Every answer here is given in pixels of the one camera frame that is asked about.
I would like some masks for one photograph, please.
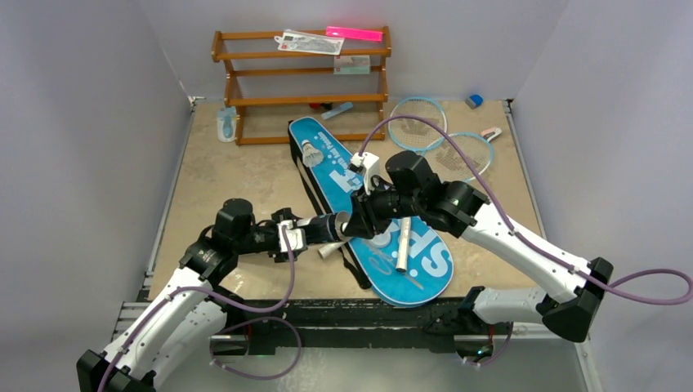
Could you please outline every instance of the pink object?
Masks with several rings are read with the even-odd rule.
[[[382,41],[382,31],[349,29],[347,27],[327,26],[325,35],[328,37],[361,39],[364,41]]]

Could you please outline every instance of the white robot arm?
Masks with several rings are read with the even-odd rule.
[[[269,252],[277,261],[285,261],[289,250],[297,255],[309,244],[372,238],[384,232],[392,219],[405,216],[420,216],[433,229],[488,249],[538,284],[523,290],[473,287],[459,306],[457,319],[477,325],[541,323],[569,341],[584,341],[603,291],[576,271],[607,283],[610,263],[573,256],[515,221],[511,232],[484,194],[461,181],[441,182],[417,154],[405,151],[388,160],[392,184],[386,184],[374,169],[378,157],[365,153],[355,163],[352,170],[362,172],[369,186],[351,195],[351,215],[341,212],[300,219],[286,208],[271,220],[256,223],[249,202],[228,200],[217,213],[215,225],[188,248],[180,268],[145,313],[103,351],[88,350],[82,356],[80,391],[101,392],[102,383],[104,391],[110,392],[155,391],[194,347],[224,326],[243,321],[243,312],[214,300],[222,295],[243,302],[219,286],[237,266],[239,255]],[[569,261],[574,269],[560,267],[529,249],[518,233],[548,254]],[[180,292],[181,287],[187,291]]]

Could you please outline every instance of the racket handle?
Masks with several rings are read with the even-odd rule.
[[[318,253],[320,254],[320,257],[323,259],[326,259],[329,257],[329,255],[333,254],[334,251],[338,250],[340,247],[342,247],[345,243],[348,241],[342,241],[340,243],[329,243],[325,245],[324,247],[321,247],[318,249]]]
[[[407,272],[407,259],[409,259],[409,231],[411,230],[411,218],[402,218],[400,223],[400,248],[397,250],[397,272]]]

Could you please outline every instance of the white wall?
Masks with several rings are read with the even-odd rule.
[[[0,2],[0,389],[76,390],[134,299],[188,102],[136,2]]]
[[[221,63],[212,62],[210,55],[215,30],[389,25],[393,49],[387,63],[387,77],[393,99],[410,95],[459,99],[473,91],[487,99],[514,97],[567,3],[567,0],[141,1],[189,95],[215,98],[223,95],[225,71]],[[276,44],[266,42],[267,50],[276,49]],[[316,61],[320,60],[309,59],[308,64],[314,66]],[[331,65],[320,63],[320,66]],[[337,84],[326,77],[307,79],[307,84],[319,84],[314,90],[310,86],[301,90],[293,82],[294,78],[245,79],[243,83],[248,84],[244,88],[248,89],[244,92],[256,96],[272,92],[318,94],[356,88],[353,77],[341,79]],[[368,88],[365,78],[358,78],[356,84],[361,92],[369,91],[362,89]]]
[[[691,268],[693,3],[572,1],[514,110],[549,239],[615,277]],[[625,290],[679,296],[645,278]],[[607,391],[691,390],[691,305],[608,296],[592,327]]]

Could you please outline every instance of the racket strings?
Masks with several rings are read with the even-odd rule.
[[[483,173],[490,165],[493,158],[493,150],[488,142],[473,134],[461,134],[452,136],[455,143],[462,147],[464,153],[471,159],[474,168]],[[443,143],[431,151],[425,153],[426,160],[431,169],[438,173],[442,180],[464,180],[473,178],[472,171],[459,159],[457,152],[450,143]]]
[[[413,114],[446,129],[447,122],[442,108],[434,101],[423,98],[409,98],[400,102],[391,116]],[[389,124],[392,139],[402,148],[423,151],[440,139],[438,132],[424,122],[408,118],[397,119]]]

